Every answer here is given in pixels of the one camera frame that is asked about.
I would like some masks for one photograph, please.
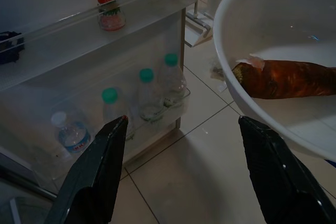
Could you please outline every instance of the green bottle cap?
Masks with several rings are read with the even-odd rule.
[[[150,68],[145,68],[140,71],[140,80],[142,82],[151,82],[154,79],[153,70]]]
[[[164,57],[164,62],[170,66],[170,67],[174,67],[177,65],[178,63],[178,57],[176,54],[167,54],[165,57]]]
[[[105,103],[112,104],[118,99],[118,92],[114,88],[103,90],[101,97]]]

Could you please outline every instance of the tiled floor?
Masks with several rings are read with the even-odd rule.
[[[126,164],[111,223],[265,223],[237,123],[242,112],[228,90],[218,88],[223,83],[210,78],[214,57],[212,40],[185,47],[192,95],[181,129]],[[336,206],[336,169],[294,153]]]

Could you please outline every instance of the white appliance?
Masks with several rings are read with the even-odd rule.
[[[97,0],[2,0],[0,33],[22,33],[15,38],[25,46],[17,62],[0,65],[0,154],[14,162],[10,168],[56,193],[76,157],[55,139],[50,117],[63,110],[93,138],[109,87],[122,89],[135,117],[124,162],[179,127],[186,100],[157,122],[139,118],[139,71],[157,74],[168,53],[183,66],[184,8],[195,1],[117,0],[126,26],[108,32],[99,27]]]

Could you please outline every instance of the bottle cap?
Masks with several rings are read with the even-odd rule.
[[[65,125],[65,122],[67,120],[67,115],[63,111],[58,111],[51,117],[51,123],[53,126],[56,127],[63,127]]]
[[[140,71],[140,80],[142,82],[148,83],[154,79],[153,70],[150,68],[145,68]]]
[[[105,103],[113,104],[118,99],[118,92],[114,88],[103,90],[101,97]]]
[[[170,67],[174,67],[177,65],[178,63],[178,57],[176,54],[167,54],[165,57],[164,57],[164,62],[170,66]]]

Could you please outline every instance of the tile grout line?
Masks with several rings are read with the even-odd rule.
[[[153,158],[155,158],[156,156],[158,156],[159,154],[161,154],[162,152],[164,152],[166,149],[168,149],[170,146],[172,146],[173,144],[177,143],[179,140],[181,140],[182,138],[186,137],[189,133],[191,133],[193,130],[195,130],[197,127],[200,127],[203,123],[205,123],[206,121],[208,121],[209,119],[211,119],[212,117],[214,117],[215,115],[217,115],[220,111],[222,111],[223,109],[225,109],[226,107],[228,107],[229,105],[225,105],[222,109],[220,109],[219,111],[217,111],[215,114],[213,114],[212,116],[210,116],[208,119],[206,119],[205,121],[203,121],[202,123],[200,123],[199,125],[197,125],[196,127],[194,127],[192,130],[188,131],[186,134],[184,134],[183,136],[181,136],[179,139],[177,139],[174,143],[170,144],[169,146],[167,146],[165,149],[161,150],[159,153],[155,154],[153,157],[151,157],[149,160],[147,160],[146,162],[144,162],[142,165],[140,165],[138,168],[136,168],[135,170],[131,171],[130,173],[128,172],[128,170],[125,168],[126,172],[128,174],[132,174],[134,173],[136,170],[138,170],[140,167],[142,167],[143,165],[145,165],[146,163],[148,163],[150,160],[152,160]]]
[[[131,174],[127,171],[127,169],[125,168],[128,176],[130,177],[130,179],[132,180],[133,184],[135,185],[136,189],[138,190],[139,194],[141,195],[142,199],[145,201],[146,205],[148,206],[149,210],[151,211],[152,215],[154,216],[154,218],[156,219],[156,221],[158,222],[157,224],[160,224],[159,220],[157,219],[156,215],[154,214],[152,208],[150,207],[150,205],[148,204],[148,202],[146,201],[145,197],[142,195],[142,193],[140,192],[138,186],[136,185],[136,183],[134,182]]]
[[[223,102],[225,102],[227,105],[230,105],[226,101],[224,101],[223,98],[221,98],[212,88],[210,88],[204,81],[202,81],[196,74],[194,74],[186,65],[183,65],[187,70],[190,71],[198,80],[200,80],[204,85],[206,85],[216,96],[218,96]]]
[[[239,114],[239,112],[236,111],[236,110],[231,106],[231,104],[232,104],[232,103],[229,104],[230,108],[233,109],[239,116],[243,116],[243,115]]]
[[[127,176],[128,176],[128,173],[127,173],[126,176],[122,177],[122,178],[119,180],[119,182],[122,181],[124,178],[127,178]]]
[[[335,196],[333,196],[328,190],[326,190],[320,183],[319,183],[320,187],[322,187],[328,194],[330,194],[334,199],[336,199]]]

